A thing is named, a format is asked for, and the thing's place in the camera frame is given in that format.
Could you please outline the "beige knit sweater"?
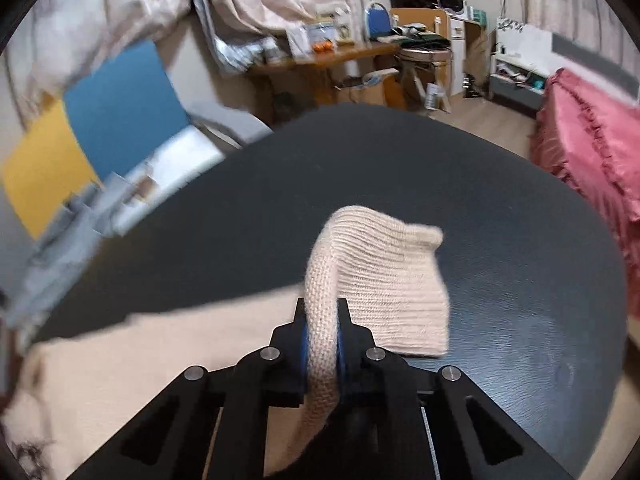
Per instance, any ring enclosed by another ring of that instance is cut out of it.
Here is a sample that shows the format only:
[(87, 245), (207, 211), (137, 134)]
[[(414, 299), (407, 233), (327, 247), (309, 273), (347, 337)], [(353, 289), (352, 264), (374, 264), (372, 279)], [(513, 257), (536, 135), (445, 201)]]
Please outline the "beige knit sweater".
[(406, 356), (448, 349), (449, 296), (436, 226), (409, 224), (363, 206), (332, 214), (302, 284), (194, 309), (136, 314), (104, 330), (35, 344), (1, 417), (12, 451), (33, 448), (43, 479), (64, 479), (183, 370), (220, 370), (265, 347), (305, 303), (310, 390), (303, 408), (276, 416), (268, 472), (291, 465), (337, 402), (335, 301), (375, 343)]

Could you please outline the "grey cloth on chair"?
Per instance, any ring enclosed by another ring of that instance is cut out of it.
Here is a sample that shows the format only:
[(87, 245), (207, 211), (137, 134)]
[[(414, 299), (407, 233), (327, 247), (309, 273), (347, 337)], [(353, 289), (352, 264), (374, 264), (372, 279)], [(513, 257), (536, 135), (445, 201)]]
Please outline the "grey cloth on chair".
[(70, 194), (44, 232), (32, 238), (1, 196), (1, 291), (8, 304), (1, 317), (17, 330), (43, 322), (62, 300), (104, 238), (114, 234), (114, 217), (134, 185), (110, 174), (105, 183), (87, 184)]

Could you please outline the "grey yellow blue chair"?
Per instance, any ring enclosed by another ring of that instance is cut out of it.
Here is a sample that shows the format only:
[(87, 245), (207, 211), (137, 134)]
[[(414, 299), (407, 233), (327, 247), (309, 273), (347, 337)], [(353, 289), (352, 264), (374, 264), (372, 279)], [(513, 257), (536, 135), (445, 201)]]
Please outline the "grey yellow blue chair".
[(217, 103), (185, 110), (156, 47), (140, 42), (74, 84), (32, 124), (1, 169), (1, 196), (35, 238), (70, 194), (110, 174), (126, 177), (187, 126), (223, 153), (223, 143), (240, 150), (271, 132), (252, 114)]

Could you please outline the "round wooden stool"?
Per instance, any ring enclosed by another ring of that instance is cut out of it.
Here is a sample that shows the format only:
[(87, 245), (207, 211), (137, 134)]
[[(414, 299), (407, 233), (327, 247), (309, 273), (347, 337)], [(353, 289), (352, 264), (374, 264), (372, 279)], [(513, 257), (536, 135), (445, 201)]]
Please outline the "round wooden stool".
[(401, 82), (428, 112), (442, 110), (449, 114), (450, 64), (449, 49), (401, 49)]

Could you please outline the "pink ruffled bed cover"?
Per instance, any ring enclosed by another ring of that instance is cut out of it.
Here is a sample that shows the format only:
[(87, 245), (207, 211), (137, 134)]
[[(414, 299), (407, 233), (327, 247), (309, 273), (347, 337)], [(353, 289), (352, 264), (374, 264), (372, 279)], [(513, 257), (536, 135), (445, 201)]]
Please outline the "pink ruffled bed cover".
[(597, 209), (627, 268), (628, 313), (639, 315), (639, 107), (567, 68), (547, 81), (530, 138), (532, 162)]

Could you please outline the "cluttered wooden desk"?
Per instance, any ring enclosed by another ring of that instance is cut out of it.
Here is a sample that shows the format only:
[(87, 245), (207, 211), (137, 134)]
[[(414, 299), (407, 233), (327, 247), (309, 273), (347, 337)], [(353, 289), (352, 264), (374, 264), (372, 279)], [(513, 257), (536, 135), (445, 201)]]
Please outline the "cluttered wooden desk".
[[(466, 57), (477, 46), (478, 58), (486, 62), (487, 27), (476, 21), (456, 18), (440, 9), (393, 8), (390, 13), (399, 24), (422, 23), (432, 32), (441, 32), (450, 41), (450, 53), (436, 53), (430, 58), (414, 61), (414, 68), (423, 67), (433, 73), (434, 81), (442, 84), (447, 96), (463, 92), (462, 81)], [(380, 42), (340, 47), (332, 53), (314, 55), (310, 60), (285, 60), (276, 64), (255, 65), (247, 72), (258, 94), (267, 103), (274, 96), (273, 81), (277, 76), (296, 75), (307, 85), (314, 104), (331, 105), (337, 102), (335, 90), (338, 75), (357, 76), (367, 68), (389, 68), (393, 63), (407, 63), (408, 51)]]

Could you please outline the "white shelf unit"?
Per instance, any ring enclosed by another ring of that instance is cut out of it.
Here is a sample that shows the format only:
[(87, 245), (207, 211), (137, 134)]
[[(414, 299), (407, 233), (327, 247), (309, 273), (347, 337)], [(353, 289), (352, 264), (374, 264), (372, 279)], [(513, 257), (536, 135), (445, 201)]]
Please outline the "white shelf unit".
[(552, 33), (512, 18), (498, 18), (489, 62), (489, 99), (536, 112), (551, 72)]

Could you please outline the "floral pink curtain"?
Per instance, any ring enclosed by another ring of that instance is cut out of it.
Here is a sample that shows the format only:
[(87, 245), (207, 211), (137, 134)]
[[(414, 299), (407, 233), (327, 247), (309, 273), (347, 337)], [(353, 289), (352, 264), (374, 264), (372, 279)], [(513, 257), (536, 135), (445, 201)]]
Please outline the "floral pink curtain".
[(260, 36), (281, 35), (322, 6), (360, 0), (36, 0), (6, 46), (10, 96), (25, 125), (81, 77), (141, 39), (167, 36), (200, 14), (221, 73), (244, 72)]

